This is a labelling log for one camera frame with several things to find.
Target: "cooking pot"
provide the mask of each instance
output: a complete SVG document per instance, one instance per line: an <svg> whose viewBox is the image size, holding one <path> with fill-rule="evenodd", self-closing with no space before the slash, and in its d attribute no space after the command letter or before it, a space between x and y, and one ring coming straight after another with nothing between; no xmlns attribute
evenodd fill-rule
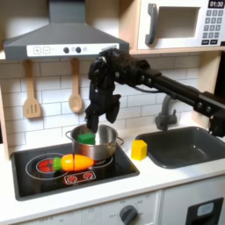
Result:
<svg viewBox="0 0 225 225"><path fill-rule="evenodd" d="M66 136L72 141L75 154L90 157L95 161L103 161L114 155L118 137L115 129L107 125L99 125L98 131L95 133L95 145L78 142L78 135L89 133L92 131L86 125L78 126L66 133Z"/></svg>

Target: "oven handle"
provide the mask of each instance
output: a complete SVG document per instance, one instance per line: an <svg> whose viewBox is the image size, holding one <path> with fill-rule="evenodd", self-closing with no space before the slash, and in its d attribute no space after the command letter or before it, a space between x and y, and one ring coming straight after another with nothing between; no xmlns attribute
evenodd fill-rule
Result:
<svg viewBox="0 0 225 225"><path fill-rule="evenodd" d="M148 13L151 16L151 25L149 34L145 36L145 44L151 45L155 41L158 25L158 11L156 4L149 4Z"/></svg>

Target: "gray range hood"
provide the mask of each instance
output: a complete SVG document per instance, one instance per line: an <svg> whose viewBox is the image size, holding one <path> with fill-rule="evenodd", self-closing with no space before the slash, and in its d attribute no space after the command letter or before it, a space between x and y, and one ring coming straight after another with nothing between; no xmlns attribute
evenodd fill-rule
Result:
<svg viewBox="0 0 225 225"><path fill-rule="evenodd" d="M6 40L6 60L97 55L116 47L125 52L129 44L85 24L85 0L49 0L50 24Z"/></svg>

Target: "gray sink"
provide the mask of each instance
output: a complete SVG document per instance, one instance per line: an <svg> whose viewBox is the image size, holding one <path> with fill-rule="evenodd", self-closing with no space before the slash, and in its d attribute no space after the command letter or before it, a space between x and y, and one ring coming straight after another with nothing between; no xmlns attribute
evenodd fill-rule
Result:
<svg viewBox="0 0 225 225"><path fill-rule="evenodd" d="M225 158L225 143L198 127L141 134L136 140L144 140L151 160L166 169Z"/></svg>

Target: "microwave display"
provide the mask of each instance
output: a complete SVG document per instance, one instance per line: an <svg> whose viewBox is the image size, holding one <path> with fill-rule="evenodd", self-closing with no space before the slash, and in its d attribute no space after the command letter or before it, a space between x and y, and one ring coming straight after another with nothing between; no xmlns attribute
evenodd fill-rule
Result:
<svg viewBox="0 0 225 225"><path fill-rule="evenodd" d="M209 9L224 9L224 1L223 0L209 0L208 8Z"/></svg>

